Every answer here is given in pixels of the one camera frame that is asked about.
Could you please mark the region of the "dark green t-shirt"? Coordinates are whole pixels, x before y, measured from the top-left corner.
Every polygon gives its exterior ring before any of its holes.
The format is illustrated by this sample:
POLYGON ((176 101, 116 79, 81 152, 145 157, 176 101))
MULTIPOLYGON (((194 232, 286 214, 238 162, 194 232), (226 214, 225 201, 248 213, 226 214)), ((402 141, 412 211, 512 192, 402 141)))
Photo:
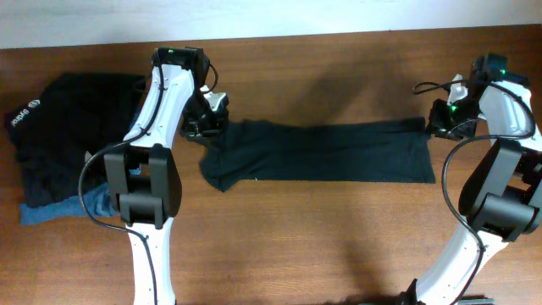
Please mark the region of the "dark green t-shirt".
POLYGON ((240 180, 433 184, 421 117, 310 127, 232 122, 200 162, 207 183, 228 191, 240 180))

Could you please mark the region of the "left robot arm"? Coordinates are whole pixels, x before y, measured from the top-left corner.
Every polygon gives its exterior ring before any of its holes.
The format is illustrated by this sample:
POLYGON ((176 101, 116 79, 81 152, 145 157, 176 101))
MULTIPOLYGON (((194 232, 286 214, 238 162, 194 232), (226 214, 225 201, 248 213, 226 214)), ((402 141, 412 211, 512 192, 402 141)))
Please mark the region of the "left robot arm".
POLYGON ((201 48, 157 49, 135 123, 103 156, 113 208, 130 238, 136 304, 176 302, 170 236, 182 184, 172 147, 177 135, 211 146, 227 126, 227 95, 206 85, 213 70, 201 48))

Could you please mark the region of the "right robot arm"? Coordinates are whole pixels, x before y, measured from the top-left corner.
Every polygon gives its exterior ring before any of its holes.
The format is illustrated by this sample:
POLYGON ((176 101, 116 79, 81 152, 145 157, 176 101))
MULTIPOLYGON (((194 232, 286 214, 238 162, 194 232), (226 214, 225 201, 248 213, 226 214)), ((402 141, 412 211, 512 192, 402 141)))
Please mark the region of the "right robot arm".
POLYGON ((446 204, 459 224, 435 264, 412 281, 399 304, 490 304, 465 293, 478 272, 519 236, 541 225, 541 133, 530 105, 527 77, 512 73, 507 59, 486 53, 472 63, 467 78, 422 82, 419 95, 442 88, 429 114, 429 134, 456 141, 441 171, 446 204), (491 146, 451 203, 448 169, 455 154, 476 141, 491 146))

